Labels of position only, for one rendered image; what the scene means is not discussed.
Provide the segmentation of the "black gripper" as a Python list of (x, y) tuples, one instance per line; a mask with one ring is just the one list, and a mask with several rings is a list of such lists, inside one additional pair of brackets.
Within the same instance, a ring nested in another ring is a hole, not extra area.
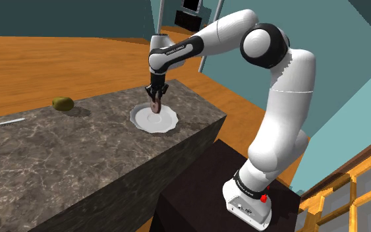
[(160, 102), (168, 87), (169, 85), (165, 83), (165, 74), (151, 73), (150, 85), (145, 87), (145, 90), (152, 101), (154, 100), (153, 91), (157, 91), (157, 100)]

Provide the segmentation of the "white scalloped plate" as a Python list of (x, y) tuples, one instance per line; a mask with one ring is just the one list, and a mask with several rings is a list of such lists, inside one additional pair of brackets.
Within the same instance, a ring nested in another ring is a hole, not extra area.
[(177, 113), (166, 105), (161, 106), (159, 113), (154, 113), (149, 103), (142, 103), (130, 111), (130, 121), (148, 133), (166, 133), (176, 127), (179, 119)]

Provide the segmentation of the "black television on stand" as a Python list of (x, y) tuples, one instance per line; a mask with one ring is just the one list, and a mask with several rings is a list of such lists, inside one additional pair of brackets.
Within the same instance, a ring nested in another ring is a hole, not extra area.
[(198, 16), (202, 0), (181, 0), (181, 7), (186, 11), (177, 10), (175, 14), (175, 25), (190, 32), (200, 30), (202, 18)]

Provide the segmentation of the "green kiwi fruit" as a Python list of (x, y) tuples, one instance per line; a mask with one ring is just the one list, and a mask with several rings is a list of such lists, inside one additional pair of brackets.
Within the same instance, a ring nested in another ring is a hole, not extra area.
[(57, 111), (70, 111), (74, 107), (74, 102), (69, 97), (56, 97), (52, 100), (52, 106)]

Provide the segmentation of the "marble kitchen island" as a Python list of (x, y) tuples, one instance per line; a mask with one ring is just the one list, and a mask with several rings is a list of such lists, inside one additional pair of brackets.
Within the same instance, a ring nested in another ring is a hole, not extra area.
[(212, 145), (224, 112), (177, 80), (162, 102), (179, 122), (134, 126), (142, 87), (0, 117), (0, 232), (136, 232), (160, 192)]

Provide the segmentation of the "dark robot stand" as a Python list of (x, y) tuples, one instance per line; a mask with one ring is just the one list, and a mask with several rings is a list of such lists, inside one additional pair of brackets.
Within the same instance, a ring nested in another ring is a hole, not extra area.
[(258, 232), (227, 211), (222, 193), (245, 161), (215, 141), (161, 192), (149, 232)]

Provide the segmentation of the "silver knife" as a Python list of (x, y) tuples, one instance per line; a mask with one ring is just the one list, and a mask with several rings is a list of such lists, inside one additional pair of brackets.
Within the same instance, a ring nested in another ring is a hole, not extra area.
[(26, 119), (25, 118), (19, 118), (19, 119), (13, 119), (13, 120), (10, 120), (10, 121), (0, 122), (0, 126), (17, 123), (17, 122), (21, 122), (21, 121), (24, 121), (24, 120), (26, 120)]

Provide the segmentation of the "wooden framed window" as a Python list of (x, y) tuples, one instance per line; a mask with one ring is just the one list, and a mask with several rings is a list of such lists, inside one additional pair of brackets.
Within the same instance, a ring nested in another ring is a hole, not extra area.
[(371, 232), (371, 145), (302, 194), (295, 232)]

